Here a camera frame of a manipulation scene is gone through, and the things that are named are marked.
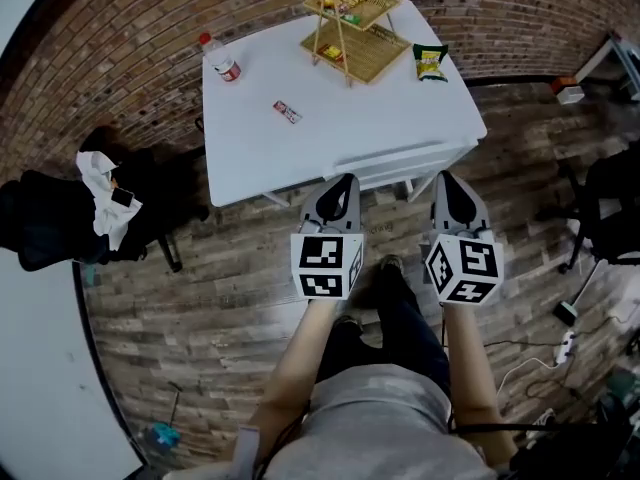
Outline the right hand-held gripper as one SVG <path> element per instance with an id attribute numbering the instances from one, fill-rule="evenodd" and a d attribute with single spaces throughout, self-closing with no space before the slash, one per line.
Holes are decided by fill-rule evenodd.
<path id="1" fill-rule="evenodd" d="M 494 237 L 484 201 L 464 180 L 440 171 L 424 245 L 424 283 L 440 303 L 482 305 L 503 281 L 503 246 Z"/>

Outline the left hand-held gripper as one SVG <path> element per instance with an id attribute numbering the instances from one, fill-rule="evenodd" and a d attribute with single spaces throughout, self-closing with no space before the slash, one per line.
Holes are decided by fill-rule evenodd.
<path id="1" fill-rule="evenodd" d="M 307 300 L 346 300 L 364 263 L 359 180 L 346 174 L 345 217 L 337 220 L 342 179 L 334 177 L 314 189 L 302 206 L 299 230 L 290 236 L 293 281 Z"/>

